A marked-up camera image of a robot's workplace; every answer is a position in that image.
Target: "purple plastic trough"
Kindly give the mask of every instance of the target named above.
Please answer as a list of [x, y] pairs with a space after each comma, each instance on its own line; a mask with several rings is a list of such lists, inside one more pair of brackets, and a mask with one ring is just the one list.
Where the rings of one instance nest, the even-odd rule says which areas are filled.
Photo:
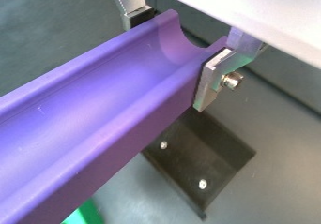
[[59, 223], [192, 105], [201, 64], [172, 10], [0, 98], [0, 223]]

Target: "metal plate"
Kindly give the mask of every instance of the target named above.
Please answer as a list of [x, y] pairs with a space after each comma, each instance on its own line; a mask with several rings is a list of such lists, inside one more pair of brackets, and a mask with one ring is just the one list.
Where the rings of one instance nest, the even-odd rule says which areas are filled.
[[255, 151], [204, 112], [189, 109], [144, 151], [201, 218]]

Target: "bolt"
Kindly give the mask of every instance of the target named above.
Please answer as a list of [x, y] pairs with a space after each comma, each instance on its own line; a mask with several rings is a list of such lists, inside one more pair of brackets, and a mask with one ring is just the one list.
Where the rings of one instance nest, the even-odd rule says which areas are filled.
[[166, 141], [162, 141], [161, 142], [161, 149], [166, 149], [168, 148], [168, 146], [169, 146], [169, 144], [168, 144], [168, 142]]
[[208, 181], [205, 179], [202, 179], [200, 181], [198, 187], [200, 187], [201, 190], [204, 190], [206, 188], [206, 186], [208, 186]]
[[224, 76], [221, 84], [223, 86], [228, 86], [231, 90], [235, 91], [236, 88], [240, 86], [243, 80], [244, 76], [235, 71]]

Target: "gray floor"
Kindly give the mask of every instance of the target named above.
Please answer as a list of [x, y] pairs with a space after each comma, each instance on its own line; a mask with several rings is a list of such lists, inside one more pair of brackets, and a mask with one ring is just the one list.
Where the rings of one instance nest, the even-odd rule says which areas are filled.
[[[0, 96], [122, 32], [113, 0], [0, 0]], [[321, 223], [320, 117], [247, 77], [209, 113], [257, 155], [210, 205], [205, 223]], [[107, 223], [202, 223], [141, 155], [94, 199]]]

